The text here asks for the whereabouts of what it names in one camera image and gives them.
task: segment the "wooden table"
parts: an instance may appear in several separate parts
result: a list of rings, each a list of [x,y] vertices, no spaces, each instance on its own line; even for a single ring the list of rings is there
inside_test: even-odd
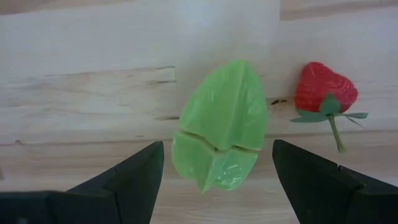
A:
[[[165,142],[165,169],[153,223],[298,223],[272,163],[275,139],[398,185],[396,2],[282,1],[279,24],[276,0],[240,2],[45,10],[74,4],[57,1],[0,17],[0,190],[67,190],[155,140]],[[174,171],[170,140],[191,90],[236,57],[264,84],[266,144],[238,190],[202,195]],[[327,123],[289,121],[311,60],[352,79],[360,94],[351,111],[370,113],[364,129],[338,120],[346,154]]]

